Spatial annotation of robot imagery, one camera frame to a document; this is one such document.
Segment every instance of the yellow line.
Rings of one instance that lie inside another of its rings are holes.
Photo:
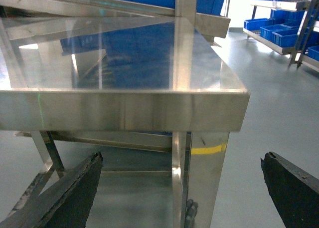
[[[207,154],[214,154],[226,149],[227,143],[220,144],[216,147],[204,147],[204,148],[192,148],[191,154],[192,155],[207,155]]]

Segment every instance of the metal bar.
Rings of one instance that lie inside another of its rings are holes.
[[[302,63],[308,66],[309,68],[313,69],[314,71],[319,72],[319,61],[304,55]]]
[[[254,18],[255,18],[256,11],[257,11],[257,6],[254,6],[253,14],[252,14],[252,16],[251,16],[251,19],[254,19]]]
[[[309,7],[309,1],[308,0],[287,0],[287,1],[250,0],[250,5],[297,12],[297,11],[306,10]]]
[[[183,176],[186,133],[173,132],[172,144],[172,188],[173,188],[173,227],[183,228],[185,220],[181,213],[183,204]]]
[[[297,41],[296,41],[296,44],[295,44],[295,50],[292,52],[291,56],[290,56],[290,62],[289,62],[289,65],[288,65],[288,68],[295,63],[296,61],[296,56],[297,56],[297,53],[298,51],[300,50],[301,48],[301,44],[303,42],[303,39],[304,39],[304,36],[305,36],[305,33],[306,33],[306,30],[307,30],[307,27],[308,27],[308,23],[310,21],[310,18],[313,14],[313,11],[315,9],[315,6],[317,4],[317,0],[309,0],[309,7],[308,9],[305,11],[305,14],[304,14],[304,17],[303,17],[303,20],[300,24],[300,27],[299,27],[299,30],[298,30],[298,37],[297,37]]]
[[[160,7],[155,5],[131,2],[125,0],[60,0],[64,2],[72,2],[84,5],[92,5],[107,10],[122,11],[125,13],[139,15],[156,15],[156,16],[174,16],[175,10],[168,7]]]
[[[44,0],[21,0],[19,3],[14,3],[14,1],[19,0],[3,0],[3,3],[10,3],[8,5],[11,7],[31,10],[36,9],[37,11],[41,12],[44,11],[48,13],[60,14],[65,16],[91,16],[90,12],[92,13],[92,16],[122,16],[120,14],[116,15],[115,13],[111,12],[101,12],[104,10],[119,12],[123,11],[127,14],[125,16],[128,16],[129,14],[133,14],[135,16],[175,15],[175,10],[171,8],[153,6],[124,0],[47,0],[47,2],[45,2]],[[23,7],[21,7],[21,3],[23,3],[24,1],[26,1],[26,3]],[[196,0],[192,0],[192,3],[190,3],[189,0],[183,1],[183,3],[181,1],[179,2],[180,7],[184,7],[180,12],[181,16],[185,16],[190,21],[194,20],[192,24],[195,24],[195,28],[200,33],[210,37],[226,37],[228,26],[230,23],[229,18],[223,16],[196,13]]]
[[[303,60],[303,57],[304,57],[304,54],[305,54],[305,51],[306,51],[307,41],[310,38],[310,36],[312,35],[312,32],[314,30],[314,25],[315,25],[315,22],[316,22],[315,17],[318,16],[318,11],[319,11],[319,6],[316,7],[315,13],[313,14],[313,20],[311,21],[311,24],[309,26],[309,30],[308,30],[308,33],[306,35],[305,42],[304,42],[304,45],[303,45],[303,47],[301,49],[301,53],[300,53],[300,56],[299,56],[299,59],[298,59],[298,62],[297,62],[297,69],[302,64],[302,60]]]
[[[18,210],[22,209],[27,202],[36,198],[45,187],[45,184],[48,182],[53,172],[53,162],[49,158],[44,163],[41,171],[36,175],[29,187],[25,190],[19,201],[15,204],[11,212],[8,214],[7,218],[12,216]]]
[[[208,42],[207,37],[225,38],[228,32],[230,18],[203,13],[195,15],[195,29],[198,30]]]
[[[19,88],[27,87],[22,70],[17,61],[17,55],[9,40],[8,34],[5,31],[5,26],[0,19],[0,51],[3,55],[3,60],[6,64],[6,69],[10,77],[10,87]]]
[[[31,135],[43,162],[51,158],[55,170],[57,172],[63,172],[64,166],[54,144],[51,133],[48,131],[32,131]]]
[[[29,132],[19,132],[17,136],[31,137]],[[155,152],[171,152],[171,136],[137,132],[52,132],[58,141],[82,142]]]
[[[76,17],[131,17],[139,14],[62,0],[0,0],[0,5]]]
[[[257,31],[249,31],[244,29],[244,33],[248,34],[253,39],[271,48],[273,51],[279,53],[280,55],[290,54],[291,52],[294,51],[294,47],[279,47],[278,45],[264,39],[263,37],[260,37],[258,34],[256,34],[256,32]]]
[[[10,40],[17,40],[19,43],[33,41],[44,42],[66,38],[70,31],[74,36],[86,35],[90,33],[109,32],[119,29],[129,29],[140,26],[155,25],[164,22],[174,21],[172,17],[132,17],[132,18],[108,18],[95,19],[90,21],[80,21],[76,18],[48,19],[34,23],[20,24],[6,27],[6,32]],[[76,23],[76,28],[66,27],[67,22]]]
[[[175,16],[185,17],[195,24],[197,0],[175,0]]]
[[[184,169],[182,169],[182,204],[181,204],[181,220],[186,222],[186,205],[188,197],[188,181],[189,181],[189,168],[190,168],[190,153],[191,153],[191,134],[186,134],[185,154],[183,155]]]
[[[229,133],[193,132],[188,197],[198,203],[195,225],[210,228]]]
[[[226,17],[228,17],[228,13],[229,13],[229,7],[230,7],[230,0],[227,0],[227,10],[226,10]]]
[[[101,177],[171,177],[171,171],[101,171]]]

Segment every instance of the lower shelf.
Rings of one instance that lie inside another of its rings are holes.
[[[247,29],[244,29],[244,33],[248,34],[253,39],[261,42],[262,44],[266,45],[267,47],[271,48],[273,51],[279,53],[280,55],[287,55],[292,53],[295,48],[294,47],[279,47],[278,45],[264,39],[263,37],[260,37],[260,31],[249,31]]]
[[[319,72],[319,61],[314,60],[313,58],[304,55],[303,56],[303,64],[308,66],[309,68]]]

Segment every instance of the stainless steel rack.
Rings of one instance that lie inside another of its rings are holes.
[[[260,36],[260,31],[249,31],[247,29],[244,29],[244,33],[248,34],[248,36],[252,37],[253,39],[261,42],[262,44],[266,45],[267,47],[271,48],[273,51],[279,53],[280,55],[287,55],[292,53],[292,51],[295,49],[294,47],[280,47],[273,42],[270,42],[263,37]]]
[[[309,35],[311,34],[312,28],[314,27],[314,24],[315,24],[314,20],[312,20],[312,22],[310,23],[311,17],[312,15],[314,15],[314,17],[317,16],[318,7],[319,7],[318,4],[319,4],[319,0],[288,0],[288,1],[250,0],[250,5],[254,6],[252,19],[255,18],[256,9],[258,6],[268,7],[271,9],[293,11],[293,12],[305,11],[304,17],[302,19],[302,22],[298,30],[298,38],[296,40],[294,47],[281,48],[277,46],[276,44],[273,44],[272,42],[266,39],[263,39],[255,32],[251,32],[246,29],[244,29],[244,32],[248,35],[248,38],[252,37],[256,39],[257,41],[263,43],[264,45],[268,46],[269,48],[271,48],[272,50],[274,50],[275,52],[281,55],[291,54],[289,67],[292,64],[296,63],[296,56],[301,51],[302,55],[300,56],[297,62],[299,67],[300,64],[302,63],[303,53],[305,50],[307,40],[310,37]],[[310,23],[310,30],[308,31],[308,33],[306,33],[309,23]]]

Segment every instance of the shelving unit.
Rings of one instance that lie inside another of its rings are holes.
[[[250,36],[251,38],[257,40],[258,42],[261,42],[262,44],[266,45],[267,47],[271,48],[273,51],[279,53],[280,55],[287,55],[294,51],[294,47],[279,47],[278,45],[264,39],[260,36],[260,31],[249,31],[247,29],[244,29],[244,32]]]
[[[248,35],[248,37],[254,38],[255,40],[263,43],[264,45],[268,46],[273,51],[281,55],[291,54],[289,67],[292,64],[296,63],[296,56],[299,52],[301,52],[301,56],[297,62],[298,64],[297,67],[299,67],[302,63],[303,64],[307,63],[307,64],[312,64],[312,67],[318,66],[319,68],[319,62],[303,55],[306,49],[306,43],[309,38],[309,34],[311,34],[312,29],[314,29],[314,31],[319,32],[319,22],[312,21],[310,24],[309,32],[306,35],[306,31],[308,29],[307,27],[309,26],[309,23],[311,21],[311,16],[314,14],[314,17],[317,17],[318,8],[319,8],[319,0],[287,0],[287,1],[250,0],[250,5],[254,6],[252,19],[255,18],[256,9],[258,6],[268,7],[271,9],[292,11],[292,12],[305,11],[304,17],[302,19],[302,22],[298,30],[298,37],[294,47],[288,47],[288,48],[279,47],[278,45],[262,38],[260,36],[260,32],[258,31],[248,31],[244,29],[244,32]]]
[[[309,0],[288,0],[288,1],[271,1],[271,0],[250,0],[250,5],[259,7],[269,7],[291,12],[304,11],[309,7]]]
[[[302,64],[304,64],[304,65],[308,66],[309,68],[319,72],[319,61],[314,60],[313,58],[308,57],[307,55],[303,56]]]

